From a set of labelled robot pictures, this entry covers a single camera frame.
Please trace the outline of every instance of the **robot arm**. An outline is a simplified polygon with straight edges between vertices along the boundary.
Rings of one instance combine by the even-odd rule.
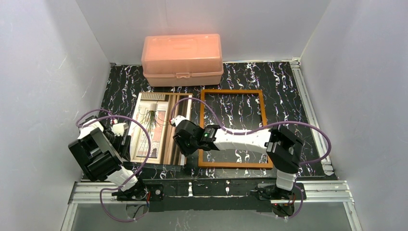
[[[218,125],[201,128],[182,116],[170,121],[176,127],[174,140],[184,155],[197,149],[210,150],[248,150],[267,154],[278,170],[276,187],[291,191],[299,171],[303,141],[285,126],[260,130],[246,135],[234,135],[222,130]],[[247,130],[230,130],[232,133],[245,133]]]
[[[84,125],[95,119],[94,116],[88,118]],[[122,186],[115,195],[135,199],[143,197],[145,185],[136,176],[123,184],[133,174],[123,167],[119,154],[124,154],[130,144],[130,136],[125,135],[127,128],[126,123],[116,123],[106,129],[95,122],[82,128],[79,137],[68,148],[89,180],[108,180]]]

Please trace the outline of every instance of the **black marble tabletop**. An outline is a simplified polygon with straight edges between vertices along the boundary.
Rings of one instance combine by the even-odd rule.
[[[195,87],[151,87],[143,76],[140,65],[114,66],[106,86],[101,108],[116,115],[132,116],[139,92],[183,92],[192,93],[200,98],[202,89],[262,90],[266,117],[269,123],[295,120],[308,122],[298,88],[288,62],[264,63],[225,63],[224,74],[219,85]],[[261,119],[259,99],[254,95],[211,95],[206,101],[215,109],[215,113],[230,128],[252,129],[258,127]],[[199,103],[192,103],[191,120],[199,124]],[[213,121],[206,116],[206,122]],[[311,130],[302,126],[289,126],[296,135],[304,139],[302,161],[319,157]],[[204,161],[256,162],[265,161],[265,157],[247,152],[232,152],[229,155],[204,153]],[[124,166],[134,169],[137,163],[125,162]],[[302,177],[325,176],[320,163],[303,166]],[[199,168],[197,152],[188,156],[185,166],[149,165],[141,172],[142,179],[197,179],[197,178],[258,178],[276,177],[275,169],[225,169]]]

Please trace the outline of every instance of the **white side panel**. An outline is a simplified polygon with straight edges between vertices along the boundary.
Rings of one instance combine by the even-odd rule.
[[[144,38],[218,33],[224,61],[299,57],[330,0],[76,0],[112,63],[140,64]]]
[[[363,230],[406,230],[408,4],[332,1],[302,57],[336,174]]]
[[[2,0],[0,63],[1,230],[60,230],[81,178],[68,144],[109,62],[75,0]]]

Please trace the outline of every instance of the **orange wooden frame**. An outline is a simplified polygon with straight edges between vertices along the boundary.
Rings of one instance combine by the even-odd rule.
[[[222,90],[222,89],[204,89],[201,90],[201,100],[205,101],[205,94],[257,94],[259,96],[259,106],[261,110],[262,125],[267,124],[265,114],[264,97],[262,90]],[[204,104],[200,108],[200,126],[204,128]],[[205,162],[203,161],[204,152],[198,152],[198,167],[224,167],[224,168],[273,168],[273,163],[268,156],[267,163],[234,163],[234,162]]]

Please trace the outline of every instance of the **wire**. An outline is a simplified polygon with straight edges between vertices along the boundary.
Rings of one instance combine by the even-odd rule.
[[[150,194],[151,194],[151,192],[149,192],[149,195],[147,196],[147,199],[146,199],[146,205],[147,205],[147,207],[149,207]]]
[[[147,191],[147,188],[144,188],[144,190],[145,190],[146,193],[144,194],[144,196],[143,196],[142,198],[136,199],[137,201],[143,200],[143,199],[146,198],[146,196],[149,194],[149,191]]]
[[[300,191],[300,205],[299,205],[299,208],[296,210],[296,212],[293,213],[292,216],[288,216],[288,218],[294,218],[300,212],[300,210],[302,209],[302,206],[303,206],[303,192],[302,192],[302,189],[297,185],[295,185],[294,187],[297,188]]]
[[[136,209],[136,212],[135,212],[135,214],[133,215],[133,219],[135,219],[136,214],[139,212],[139,209],[140,209],[141,207],[143,207],[143,206],[146,206],[146,205],[140,205],[140,206],[138,207],[138,209]]]
[[[81,118],[79,118],[79,119],[76,121],[75,125],[76,125],[78,128],[81,128],[82,126],[79,125],[79,123],[81,122],[81,120],[82,120],[83,118],[85,118],[87,115],[89,115],[90,113],[92,113],[92,112],[106,112],[108,115],[111,115],[111,116],[113,115],[110,111],[108,111],[108,110],[106,110],[106,109],[94,109],[94,110],[91,110],[91,111],[85,113],[83,116],[81,116]]]
[[[134,221],[136,220],[135,218],[134,218],[134,219],[130,219],[130,220],[124,220],[124,219],[116,218],[116,217],[114,217],[112,214],[110,214],[109,211],[106,209],[105,205],[103,204],[103,201],[102,201],[102,193],[103,193],[103,191],[117,191],[117,190],[121,189],[126,183],[129,182],[130,179],[132,179],[134,176],[136,176],[136,175],[141,171],[141,169],[142,169],[143,166],[146,164],[147,159],[149,158],[149,155],[150,155],[150,147],[151,147],[150,136],[149,136],[149,133],[147,132],[147,130],[142,126],[142,124],[140,124],[138,121],[136,121],[136,120],[134,120],[134,119],[132,119],[132,118],[130,118],[130,117],[124,116],[124,115],[108,115],[108,116],[103,116],[103,117],[101,117],[101,118],[97,118],[96,120],[91,121],[90,123],[87,123],[84,127],[87,127],[87,126],[89,126],[89,125],[91,125],[91,124],[93,124],[93,123],[99,122],[99,121],[101,121],[101,120],[111,119],[111,118],[127,119],[127,120],[130,120],[131,122],[137,124],[137,125],[143,130],[144,134],[147,136],[147,142],[148,142],[148,145],[149,145],[149,147],[148,147],[148,149],[147,149],[146,158],[144,159],[144,161],[142,162],[142,164],[139,166],[139,168],[138,168],[129,178],[127,178],[127,179],[122,183],[122,185],[120,185],[119,187],[114,188],[114,189],[111,189],[111,188],[103,188],[103,189],[101,189],[101,191],[99,192],[99,201],[101,202],[102,209],[105,211],[105,213],[106,213],[110,218],[112,218],[112,219],[114,219],[114,220],[116,220],[116,221],[119,221],[119,222],[134,222]]]
[[[292,200],[292,203],[290,203],[289,205],[293,205],[293,204],[294,204],[294,202],[295,202],[295,200],[296,200],[296,194],[293,194],[293,200]]]
[[[296,196],[294,194],[291,195],[291,197],[289,198],[288,203],[286,203],[285,205],[293,205],[293,203],[291,203],[291,201],[293,201],[293,198],[296,198]]]
[[[163,122],[168,122],[168,121],[164,121],[164,120],[162,120],[159,116],[157,116],[157,118],[159,119],[159,120],[161,120],[161,121],[163,121]]]

